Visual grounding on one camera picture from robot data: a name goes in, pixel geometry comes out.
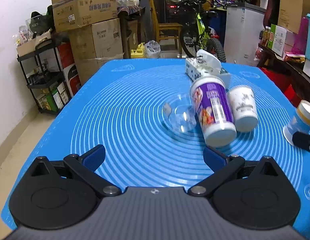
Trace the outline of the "clear plastic cup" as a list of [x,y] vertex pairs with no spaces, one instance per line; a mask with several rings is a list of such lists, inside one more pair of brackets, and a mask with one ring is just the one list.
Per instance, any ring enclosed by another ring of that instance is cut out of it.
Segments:
[[176,135],[189,135],[196,131],[195,109],[189,94],[169,96],[163,103],[165,127]]

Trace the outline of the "blue yellow paper cup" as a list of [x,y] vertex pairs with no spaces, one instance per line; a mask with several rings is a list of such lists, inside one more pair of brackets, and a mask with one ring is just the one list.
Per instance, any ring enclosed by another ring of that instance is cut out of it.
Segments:
[[310,102],[306,100],[301,100],[290,122],[283,128],[283,135],[291,145],[295,132],[310,132]]

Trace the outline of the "white printed paper cup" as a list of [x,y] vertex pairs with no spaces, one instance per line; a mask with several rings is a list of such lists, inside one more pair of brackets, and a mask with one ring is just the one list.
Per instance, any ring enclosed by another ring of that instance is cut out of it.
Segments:
[[240,85],[228,91],[228,98],[237,131],[251,132],[258,124],[257,107],[251,87]]

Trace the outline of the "purple white tall cup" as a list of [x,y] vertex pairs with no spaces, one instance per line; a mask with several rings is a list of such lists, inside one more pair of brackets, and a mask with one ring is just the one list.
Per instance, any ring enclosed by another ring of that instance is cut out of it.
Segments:
[[207,146],[223,147],[237,136],[225,84],[217,76],[197,78],[190,96]]

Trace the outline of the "blue silicone baking mat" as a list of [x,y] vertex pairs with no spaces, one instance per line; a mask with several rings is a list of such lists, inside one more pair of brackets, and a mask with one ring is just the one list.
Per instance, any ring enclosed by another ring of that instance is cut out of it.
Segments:
[[[252,88],[258,126],[221,153],[244,167],[211,196],[188,189],[214,172],[200,126],[165,127],[162,106],[189,94],[179,59],[113,60],[67,104],[23,165],[2,211],[9,239],[310,239],[310,153],[282,134],[295,109],[258,68],[224,64],[231,86]],[[97,196],[64,166],[96,145],[95,173],[121,189]]]

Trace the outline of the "dark wooden side table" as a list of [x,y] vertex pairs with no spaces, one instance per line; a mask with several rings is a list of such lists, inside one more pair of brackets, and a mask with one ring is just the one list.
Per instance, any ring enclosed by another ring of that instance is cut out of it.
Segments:
[[280,89],[293,106],[298,106],[301,100],[310,102],[310,77],[302,65],[282,61],[268,47],[259,44],[260,61],[258,68]]

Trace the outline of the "black metal shelf rack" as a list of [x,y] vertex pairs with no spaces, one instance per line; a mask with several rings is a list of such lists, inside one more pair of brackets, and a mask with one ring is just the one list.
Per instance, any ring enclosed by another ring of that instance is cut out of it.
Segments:
[[[41,54],[48,50],[52,50],[54,53],[58,68],[56,71],[49,69],[47,60],[41,59]],[[23,63],[30,59],[35,60],[36,67],[27,73]],[[17,61],[39,112],[57,116],[69,103],[71,95],[66,84],[56,42],[52,38],[46,38],[35,46],[34,51],[22,56],[18,55]]]

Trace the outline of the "white tissue pack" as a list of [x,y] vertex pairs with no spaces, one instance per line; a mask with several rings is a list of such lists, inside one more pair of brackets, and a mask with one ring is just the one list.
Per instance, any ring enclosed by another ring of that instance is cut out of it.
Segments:
[[218,58],[203,49],[196,53],[196,57],[185,59],[185,73],[192,82],[202,76],[214,75],[224,82],[226,89],[230,85],[231,74],[222,67]]

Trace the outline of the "white green product box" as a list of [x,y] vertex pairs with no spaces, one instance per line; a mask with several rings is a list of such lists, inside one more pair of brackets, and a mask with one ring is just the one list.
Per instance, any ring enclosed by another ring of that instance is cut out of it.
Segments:
[[271,25],[270,34],[268,39],[268,48],[276,53],[278,56],[282,56],[284,52],[284,46],[286,43],[287,29],[278,25]]

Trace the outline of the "lower large cardboard box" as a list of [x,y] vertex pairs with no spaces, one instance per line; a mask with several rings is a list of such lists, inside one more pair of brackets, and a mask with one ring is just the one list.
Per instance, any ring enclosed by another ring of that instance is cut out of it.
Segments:
[[68,36],[82,84],[85,84],[106,62],[123,58],[118,18],[70,30]]

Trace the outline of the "yellow jug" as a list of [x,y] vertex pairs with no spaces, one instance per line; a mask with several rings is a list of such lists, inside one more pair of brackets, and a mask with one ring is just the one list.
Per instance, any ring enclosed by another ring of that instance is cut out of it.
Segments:
[[142,59],[146,57],[146,49],[144,46],[144,42],[140,43],[137,46],[137,49],[131,49],[131,58],[132,59]]

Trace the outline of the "white chest freezer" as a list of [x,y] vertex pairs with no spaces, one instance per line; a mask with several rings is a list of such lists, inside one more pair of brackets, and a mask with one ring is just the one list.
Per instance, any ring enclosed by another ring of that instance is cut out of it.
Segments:
[[227,7],[224,52],[228,63],[257,66],[255,52],[266,10],[249,3]]

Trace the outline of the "black green bicycle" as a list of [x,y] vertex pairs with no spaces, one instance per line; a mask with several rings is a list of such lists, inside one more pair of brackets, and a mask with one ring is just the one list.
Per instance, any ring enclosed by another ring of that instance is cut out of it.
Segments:
[[187,57],[196,57],[199,50],[203,49],[221,62],[226,62],[226,55],[218,36],[210,28],[212,18],[217,18],[218,13],[212,10],[203,10],[201,5],[207,0],[169,0],[176,4],[176,14],[182,29],[179,40]]

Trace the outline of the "tall right cardboard box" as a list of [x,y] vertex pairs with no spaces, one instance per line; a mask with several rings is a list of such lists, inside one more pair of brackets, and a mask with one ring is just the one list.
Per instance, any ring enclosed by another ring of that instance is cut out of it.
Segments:
[[280,0],[277,25],[297,34],[307,14],[310,14],[310,0]]

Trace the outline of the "top open cardboard box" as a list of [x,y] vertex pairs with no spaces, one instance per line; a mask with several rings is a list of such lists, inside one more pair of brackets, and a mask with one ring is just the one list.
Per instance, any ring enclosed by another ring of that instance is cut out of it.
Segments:
[[117,17],[116,0],[51,0],[57,32],[78,29]]

